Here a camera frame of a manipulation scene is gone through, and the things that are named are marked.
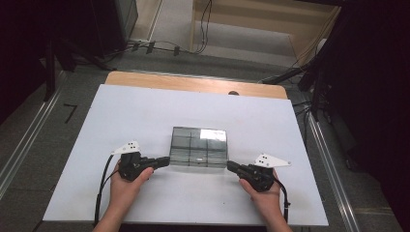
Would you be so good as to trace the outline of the person's right hand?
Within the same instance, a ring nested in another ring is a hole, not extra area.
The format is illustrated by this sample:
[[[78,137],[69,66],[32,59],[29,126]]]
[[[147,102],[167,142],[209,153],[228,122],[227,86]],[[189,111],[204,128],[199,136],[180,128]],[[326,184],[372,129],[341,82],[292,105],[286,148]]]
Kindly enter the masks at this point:
[[[240,179],[239,183],[260,213],[269,215],[280,211],[280,186],[278,183],[273,183],[269,190],[263,192],[256,191],[245,179]]]

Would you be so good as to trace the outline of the metal floor rail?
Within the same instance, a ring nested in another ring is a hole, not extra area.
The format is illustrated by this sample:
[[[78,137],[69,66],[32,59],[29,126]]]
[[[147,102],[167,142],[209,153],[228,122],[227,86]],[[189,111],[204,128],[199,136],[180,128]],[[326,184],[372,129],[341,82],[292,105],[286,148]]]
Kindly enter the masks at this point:
[[[67,79],[66,72],[59,72],[56,90],[48,101],[44,101],[45,86],[41,85],[0,125],[0,201],[58,102]]]
[[[320,124],[315,121],[313,116],[308,116],[308,121],[319,150],[319,155],[322,159],[332,191],[334,193],[337,207],[343,220],[346,232],[362,232],[342,181],[337,173],[337,169],[332,158],[332,153],[329,150]]]

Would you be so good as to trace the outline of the wooden table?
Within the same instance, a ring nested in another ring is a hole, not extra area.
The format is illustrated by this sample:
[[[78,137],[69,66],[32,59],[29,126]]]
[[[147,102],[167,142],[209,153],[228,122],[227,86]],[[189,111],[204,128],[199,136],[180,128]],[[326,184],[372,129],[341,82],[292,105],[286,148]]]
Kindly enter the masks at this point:
[[[283,87],[246,83],[214,78],[201,78],[146,72],[110,72],[105,81],[109,85],[145,87],[166,90],[218,93],[246,97],[287,100]]]

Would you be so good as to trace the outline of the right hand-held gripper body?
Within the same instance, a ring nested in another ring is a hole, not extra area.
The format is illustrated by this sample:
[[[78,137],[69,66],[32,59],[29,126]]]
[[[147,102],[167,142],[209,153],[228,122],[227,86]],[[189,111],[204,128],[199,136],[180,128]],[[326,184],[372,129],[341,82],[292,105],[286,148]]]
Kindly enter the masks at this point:
[[[274,176],[273,170],[275,167],[290,165],[290,161],[261,154],[255,159],[254,163],[240,165],[240,177],[247,180],[257,192],[269,190],[274,183],[278,183],[281,189],[285,190],[285,186]]]

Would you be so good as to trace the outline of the dark curtain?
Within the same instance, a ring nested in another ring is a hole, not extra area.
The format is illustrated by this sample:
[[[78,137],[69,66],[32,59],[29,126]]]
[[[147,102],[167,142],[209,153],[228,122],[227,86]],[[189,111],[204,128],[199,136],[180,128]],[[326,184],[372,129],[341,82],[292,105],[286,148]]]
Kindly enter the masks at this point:
[[[97,0],[0,0],[0,124],[41,85],[45,48],[68,39],[101,56]]]
[[[347,154],[410,232],[410,0],[358,0],[341,10],[329,42],[328,101],[356,142]]]

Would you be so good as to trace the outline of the white table board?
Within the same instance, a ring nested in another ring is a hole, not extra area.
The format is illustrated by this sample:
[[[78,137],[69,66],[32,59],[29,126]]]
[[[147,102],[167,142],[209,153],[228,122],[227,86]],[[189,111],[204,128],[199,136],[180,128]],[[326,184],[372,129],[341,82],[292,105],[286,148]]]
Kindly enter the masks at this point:
[[[102,85],[44,214],[46,221],[87,221],[106,209],[100,185],[136,140],[144,156],[166,156],[174,127],[226,131],[228,156],[248,164],[265,153],[291,162],[277,170],[292,225],[328,223],[293,107],[288,100]],[[169,165],[143,185],[128,222],[259,225],[262,220],[237,176],[225,168]]]

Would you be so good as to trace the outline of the beige wooden shelf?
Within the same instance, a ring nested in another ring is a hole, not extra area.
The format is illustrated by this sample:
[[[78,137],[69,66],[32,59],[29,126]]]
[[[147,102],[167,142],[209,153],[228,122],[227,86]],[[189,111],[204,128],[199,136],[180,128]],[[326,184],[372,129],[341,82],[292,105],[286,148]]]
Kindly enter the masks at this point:
[[[326,0],[212,0],[210,21],[288,34],[302,66],[329,37],[340,10]]]

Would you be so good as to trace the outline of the grey cabinet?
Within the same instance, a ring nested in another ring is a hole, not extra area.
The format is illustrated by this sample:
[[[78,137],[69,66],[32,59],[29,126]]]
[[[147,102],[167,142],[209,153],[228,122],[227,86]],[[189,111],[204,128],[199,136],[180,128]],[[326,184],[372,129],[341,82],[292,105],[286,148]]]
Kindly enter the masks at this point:
[[[120,42],[125,45],[138,19],[136,0],[114,0],[120,29]]]

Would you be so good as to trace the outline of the clear plastic compartment box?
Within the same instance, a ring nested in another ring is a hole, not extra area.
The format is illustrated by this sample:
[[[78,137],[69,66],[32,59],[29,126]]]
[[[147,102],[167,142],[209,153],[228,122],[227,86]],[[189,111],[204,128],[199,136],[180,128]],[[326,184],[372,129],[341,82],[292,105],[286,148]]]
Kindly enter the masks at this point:
[[[228,161],[226,131],[174,127],[169,156],[172,165],[225,168]]]

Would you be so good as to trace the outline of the person's left hand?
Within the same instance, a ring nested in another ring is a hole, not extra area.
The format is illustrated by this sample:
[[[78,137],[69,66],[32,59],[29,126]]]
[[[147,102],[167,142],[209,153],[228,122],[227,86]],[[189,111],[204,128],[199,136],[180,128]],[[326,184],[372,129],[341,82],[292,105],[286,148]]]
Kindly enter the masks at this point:
[[[126,211],[134,202],[143,184],[154,173],[152,167],[144,169],[132,182],[123,179],[118,173],[119,164],[116,164],[110,177],[109,208]]]

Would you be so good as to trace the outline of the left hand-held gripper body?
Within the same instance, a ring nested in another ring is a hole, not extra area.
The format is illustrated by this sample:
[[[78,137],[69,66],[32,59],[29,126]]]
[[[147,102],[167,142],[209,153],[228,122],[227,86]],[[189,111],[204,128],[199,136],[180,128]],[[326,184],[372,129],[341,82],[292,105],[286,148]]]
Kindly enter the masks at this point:
[[[118,168],[111,176],[118,174],[125,181],[134,181],[140,177],[145,170],[151,167],[142,162],[140,146],[136,140],[127,142],[125,145],[111,152],[112,156],[120,155]]]

